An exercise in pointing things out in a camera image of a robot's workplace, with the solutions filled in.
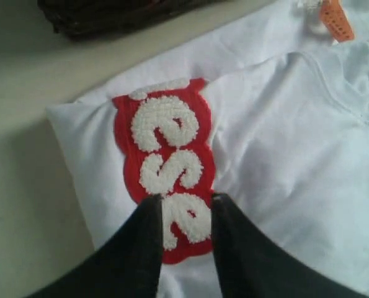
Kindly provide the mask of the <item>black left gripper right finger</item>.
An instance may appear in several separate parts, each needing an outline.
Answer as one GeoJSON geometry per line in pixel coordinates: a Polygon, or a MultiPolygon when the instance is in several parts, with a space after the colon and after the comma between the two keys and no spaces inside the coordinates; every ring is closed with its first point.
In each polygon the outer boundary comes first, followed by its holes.
{"type": "Polygon", "coordinates": [[[292,204],[271,219],[212,197],[211,239],[223,297],[369,297],[369,215],[292,204]]]}

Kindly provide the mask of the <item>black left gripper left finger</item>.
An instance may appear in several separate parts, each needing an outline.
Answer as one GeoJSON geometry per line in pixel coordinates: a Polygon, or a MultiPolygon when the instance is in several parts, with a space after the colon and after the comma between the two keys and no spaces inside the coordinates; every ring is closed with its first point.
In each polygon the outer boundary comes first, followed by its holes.
{"type": "Polygon", "coordinates": [[[153,195],[92,256],[31,296],[156,297],[162,255],[162,197],[153,195]]]}

